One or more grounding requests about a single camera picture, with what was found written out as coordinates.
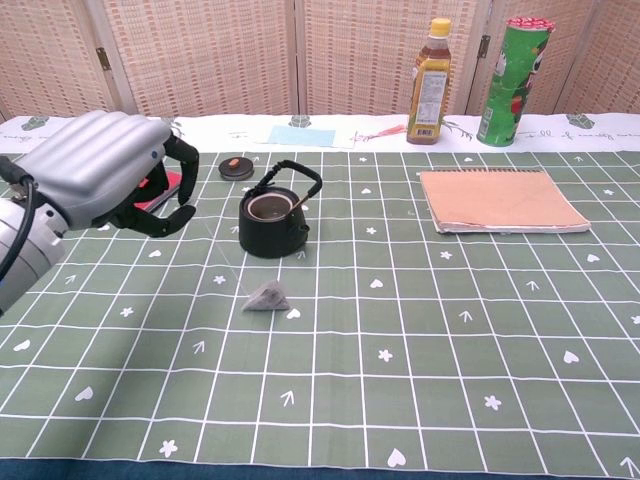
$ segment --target green checkered tablecloth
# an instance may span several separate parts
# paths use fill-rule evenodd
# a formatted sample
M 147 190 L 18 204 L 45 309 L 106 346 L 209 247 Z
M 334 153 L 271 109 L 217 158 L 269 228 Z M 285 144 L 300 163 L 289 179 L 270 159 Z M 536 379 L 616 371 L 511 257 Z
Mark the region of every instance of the green checkered tablecloth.
M 325 182 L 309 241 L 254 258 L 238 203 L 285 158 Z M 593 227 L 438 234 L 445 166 L 543 168 Z M 0 318 L 1 457 L 640 476 L 639 153 L 213 153 L 195 195 L 166 239 L 72 232 Z M 290 311 L 241 312 L 276 278 Z

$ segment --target yellow bottle cap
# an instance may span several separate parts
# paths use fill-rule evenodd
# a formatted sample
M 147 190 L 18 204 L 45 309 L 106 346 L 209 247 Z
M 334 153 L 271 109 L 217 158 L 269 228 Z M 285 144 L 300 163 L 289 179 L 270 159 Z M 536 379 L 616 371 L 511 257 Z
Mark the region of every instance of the yellow bottle cap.
M 431 20 L 431 31 L 429 35 L 436 38 L 445 38 L 451 31 L 451 20 L 448 18 L 434 18 Z

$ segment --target screen hinge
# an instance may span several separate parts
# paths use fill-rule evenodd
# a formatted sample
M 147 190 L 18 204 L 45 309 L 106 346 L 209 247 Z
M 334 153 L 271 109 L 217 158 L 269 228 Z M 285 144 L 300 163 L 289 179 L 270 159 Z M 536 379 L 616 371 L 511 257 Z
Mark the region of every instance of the screen hinge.
M 104 48 L 96 48 L 96 53 L 98 54 L 98 60 L 100 60 L 100 66 L 102 66 L 102 70 L 104 70 L 105 72 L 111 70 L 109 57 L 107 57 L 107 52 L 104 51 Z
M 489 42 L 491 42 L 491 35 L 483 35 L 482 39 L 480 39 L 480 46 L 478 47 L 478 58 L 487 58 Z

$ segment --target dark blue floor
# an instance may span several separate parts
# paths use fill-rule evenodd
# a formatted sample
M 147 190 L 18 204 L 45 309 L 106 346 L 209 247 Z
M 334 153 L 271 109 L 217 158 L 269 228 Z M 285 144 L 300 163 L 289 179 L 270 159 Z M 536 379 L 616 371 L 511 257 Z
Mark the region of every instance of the dark blue floor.
M 452 480 L 461 478 L 464 480 L 541 480 L 551 477 L 485 473 L 395 472 L 372 469 L 194 465 L 174 462 L 0 460 L 0 479 L 2 480 L 288 480 L 292 478 L 301 480 Z

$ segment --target bottle cap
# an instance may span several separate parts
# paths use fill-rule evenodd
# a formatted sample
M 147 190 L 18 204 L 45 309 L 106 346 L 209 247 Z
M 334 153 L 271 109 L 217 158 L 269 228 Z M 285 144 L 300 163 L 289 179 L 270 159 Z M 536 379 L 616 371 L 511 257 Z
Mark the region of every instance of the bottle cap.
M 448 18 L 434 18 L 431 20 L 430 37 L 446 38 L 451 31 L 451 20 Z
M 554 22 L 539 17 L 513 17 L 507 21 L 507 25 L 518 30 L 546 30 L 549 33 L 556 28 Z

